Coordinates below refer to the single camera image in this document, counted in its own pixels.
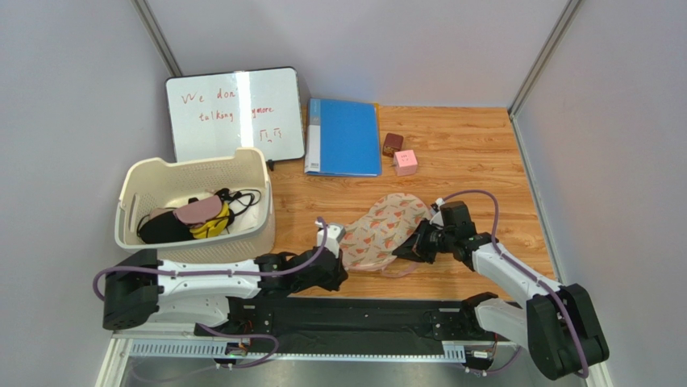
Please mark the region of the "black bra in basket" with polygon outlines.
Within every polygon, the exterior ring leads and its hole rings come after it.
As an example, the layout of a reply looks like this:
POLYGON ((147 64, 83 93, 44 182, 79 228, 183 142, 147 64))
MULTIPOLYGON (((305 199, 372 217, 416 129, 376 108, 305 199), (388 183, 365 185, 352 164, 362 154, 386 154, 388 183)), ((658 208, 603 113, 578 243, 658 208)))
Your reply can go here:
POLYGON ((136 234, 146 244, 180 243, 194 239, 190 228, 172 211, 156 217, 143 217, 139 221, 136 234))

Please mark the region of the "white dry-erase board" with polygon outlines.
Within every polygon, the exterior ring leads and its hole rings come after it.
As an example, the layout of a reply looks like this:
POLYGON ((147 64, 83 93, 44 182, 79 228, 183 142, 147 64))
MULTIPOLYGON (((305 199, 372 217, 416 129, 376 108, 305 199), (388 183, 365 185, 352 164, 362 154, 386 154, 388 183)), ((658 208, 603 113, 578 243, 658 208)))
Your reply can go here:
POLYGON ((164 89, 178 162, 234 156, 238 148, 271 161, 305 155, 292 67, 172 77, 164 89))

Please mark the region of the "cream plastic laundry basket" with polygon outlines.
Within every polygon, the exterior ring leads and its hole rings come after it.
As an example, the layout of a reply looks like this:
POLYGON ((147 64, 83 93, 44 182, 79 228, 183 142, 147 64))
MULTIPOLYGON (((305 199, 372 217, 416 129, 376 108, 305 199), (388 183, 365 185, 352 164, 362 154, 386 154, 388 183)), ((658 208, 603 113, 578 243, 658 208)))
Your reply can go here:
POLYGON ((137 235, 144 216, 156 208, 183 206, 190 198, 208 198, 220 189, 247 190, 260 200, 214 238, 155 244, 159 258, 221 264, 269 253, 276 239, 276 215, 266 160, 257 148, 238 148, 229 157, 180 163, 152 158, 134 164, 116 206, 114 240, 130 254, 147 249, 137 235))

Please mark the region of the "pink small cube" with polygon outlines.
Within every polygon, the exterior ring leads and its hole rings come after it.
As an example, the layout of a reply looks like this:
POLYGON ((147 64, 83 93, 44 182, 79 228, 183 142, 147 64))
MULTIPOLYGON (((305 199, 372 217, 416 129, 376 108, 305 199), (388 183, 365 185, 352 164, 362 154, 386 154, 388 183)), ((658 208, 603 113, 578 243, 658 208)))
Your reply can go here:
POLYGON ((396 151, 393 154, 394 172, 398 177, 417 173, 418 160, 413 150, 396 151))

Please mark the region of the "floral pink laundry bag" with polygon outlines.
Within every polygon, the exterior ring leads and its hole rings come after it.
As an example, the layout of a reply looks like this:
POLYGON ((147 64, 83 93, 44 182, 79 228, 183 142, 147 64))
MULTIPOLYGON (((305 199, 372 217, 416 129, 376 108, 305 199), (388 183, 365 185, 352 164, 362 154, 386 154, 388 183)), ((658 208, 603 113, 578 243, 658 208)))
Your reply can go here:
POLYGON ((380 198, 368 213, 348 224, 340 243, 343 266, 349 272, 381 272, 384 277, 400 278, 411 274, 418 263, 390 272, 388 267, 402 246, 423 220, 430 218, 429 207, 408 193, 391 193, 380 198))

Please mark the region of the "dark red small box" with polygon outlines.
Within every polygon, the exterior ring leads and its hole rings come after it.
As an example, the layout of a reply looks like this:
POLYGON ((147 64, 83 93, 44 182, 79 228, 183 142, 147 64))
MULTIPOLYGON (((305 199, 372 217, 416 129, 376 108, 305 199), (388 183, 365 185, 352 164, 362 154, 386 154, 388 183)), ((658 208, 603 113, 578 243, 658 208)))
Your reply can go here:
POLYGON ((381 146, 383 156, 393 157, 395 152, 402 150, 404 137, 402 135, 387 133, 381 146))

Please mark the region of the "blue document folder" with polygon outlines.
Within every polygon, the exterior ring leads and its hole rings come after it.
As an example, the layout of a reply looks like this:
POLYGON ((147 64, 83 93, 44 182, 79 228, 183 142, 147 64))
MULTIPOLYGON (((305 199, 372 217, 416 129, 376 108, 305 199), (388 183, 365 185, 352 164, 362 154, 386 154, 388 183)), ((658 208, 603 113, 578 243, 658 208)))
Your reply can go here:
POLYGON ((381 175, 377 107, 372 103, 312 98, 308 105, 306 139, 306 174, 381 175))

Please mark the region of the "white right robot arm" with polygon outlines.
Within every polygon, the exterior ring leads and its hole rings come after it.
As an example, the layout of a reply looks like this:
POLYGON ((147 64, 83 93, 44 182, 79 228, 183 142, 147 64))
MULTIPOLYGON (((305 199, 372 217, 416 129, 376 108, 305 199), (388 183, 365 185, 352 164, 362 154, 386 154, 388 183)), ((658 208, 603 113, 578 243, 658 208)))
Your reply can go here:
POLYGON ((512 256, 495 234, 478 232, 464 202, 437 206, 441 220, 423 220, 406 241, 410 256, 424 262, 439 253, 489 278, 514 300, 492 293, 465 299, 461 312, 476 331, 492 332, 527 351, 549 380, 576 374, 587 377, 607 361, 610 349, 589 292, 562 285, 512 256))

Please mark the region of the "yellow garment in basket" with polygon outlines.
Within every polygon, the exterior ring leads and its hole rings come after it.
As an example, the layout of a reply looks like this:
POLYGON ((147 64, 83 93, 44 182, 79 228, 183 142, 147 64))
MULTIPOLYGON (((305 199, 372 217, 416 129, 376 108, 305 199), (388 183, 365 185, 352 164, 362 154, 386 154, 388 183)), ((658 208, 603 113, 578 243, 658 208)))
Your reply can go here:
POLYGON ((223 203, 219 214, 201 226, 189 229, 194 239, 208 239, 220 235, 235 221, 235 213, 227 203, 223 203))

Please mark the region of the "pink bra in basket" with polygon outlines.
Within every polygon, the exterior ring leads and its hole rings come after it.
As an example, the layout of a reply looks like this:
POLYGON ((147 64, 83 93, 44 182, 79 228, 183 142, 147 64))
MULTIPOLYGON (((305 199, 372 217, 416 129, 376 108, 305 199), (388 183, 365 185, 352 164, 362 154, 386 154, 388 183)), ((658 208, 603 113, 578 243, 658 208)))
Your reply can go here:
POLYGON ((222 209, 222 199, 217 195, 212 195, 179 207, 173 210, 173 214, 179 222, 195 227, 217 217, 222 209))

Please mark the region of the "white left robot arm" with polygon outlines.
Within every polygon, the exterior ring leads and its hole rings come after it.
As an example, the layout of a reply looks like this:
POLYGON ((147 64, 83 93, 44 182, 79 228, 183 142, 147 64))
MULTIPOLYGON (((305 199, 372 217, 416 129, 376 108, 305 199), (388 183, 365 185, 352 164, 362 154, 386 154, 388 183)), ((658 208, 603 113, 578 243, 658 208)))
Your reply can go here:
POLYGON ((218 327, 230 319, 232 298, 286 298, 310 288, 338 291, 353 267, 353 252, 387 258, 411 233, 409 227, 372 231, 330 223, 318 229, 315 246, 299 255, 281 252, 226 264, 161 260, 155 249, 144 249, 95 276, 102 326, 108 331, 149 323, 218 327))

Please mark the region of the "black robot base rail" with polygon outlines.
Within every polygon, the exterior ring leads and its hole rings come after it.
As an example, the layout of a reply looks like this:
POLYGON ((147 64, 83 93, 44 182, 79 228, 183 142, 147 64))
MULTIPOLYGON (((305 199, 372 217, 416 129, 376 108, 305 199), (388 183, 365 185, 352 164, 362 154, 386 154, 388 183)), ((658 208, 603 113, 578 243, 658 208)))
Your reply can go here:
POLYGON ((485 331, 460 301, 231 299, 226 322, 124 331, 133 356, 238 360, 418 361, 487 369, 518 345, 485 331))

